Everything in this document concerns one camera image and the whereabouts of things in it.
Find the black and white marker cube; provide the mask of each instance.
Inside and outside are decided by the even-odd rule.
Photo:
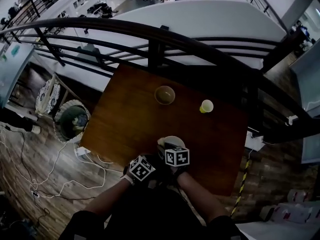
[[[190,164],[189,149],[177,147],[165,150],[165,163],[169,166],[179,167]]]
[[[155,170],[141,155],[136,160],[130,162],[130,173],[141,182]]]

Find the black sleeve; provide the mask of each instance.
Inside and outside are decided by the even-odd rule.
[[[104,227],[104,221],[98,215],[90,211],[82,210],[72,216],[59,239],[101,239]]]
[[[248,240],[228,216],[219,216],[207,225],[207,233],[219,240]]]

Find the white cup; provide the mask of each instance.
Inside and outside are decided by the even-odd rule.
[[[211,100],[205,99],[200,107],[200,112],[201,113],[209,113],[212,110],[214,110],[214,104],[212,103]]]

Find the trash bin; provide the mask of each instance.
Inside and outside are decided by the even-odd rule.
[[[84,134],[90,116],[87,108],[79,100],[69,100],[55,114],[53,126],[56,137],[62,143],[79,142]],[[86,120],[82,130],[75,130],[74,120],[76,118]]]

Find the yellow and black caution tape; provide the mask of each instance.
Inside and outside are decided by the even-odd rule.
[[[240,202],[240,199],[241,199],[241,195],[242,195],[242,192],[244,191],[244,187],[245,187],[245,181],[246,181],[246,178],[247,178],[247,174],[248,174],[248,167],[249,167],[249,161],[250,161],[250,153],[249,153],[249,156],[246,160],[246,164],[245,164],[245,168],[244,168],[244,175],[243,175],[243,178],[242,178],[242,183],[241,183],[241,188],[240,188],[240,191],[239,191],[239,194],[238,194],[238,198],[235,202],[235,205],[233,207],[233,210],[231,212],[231,215],[230,215],[230,218],[234,215],[236,209],[237,209],[237,206]]]

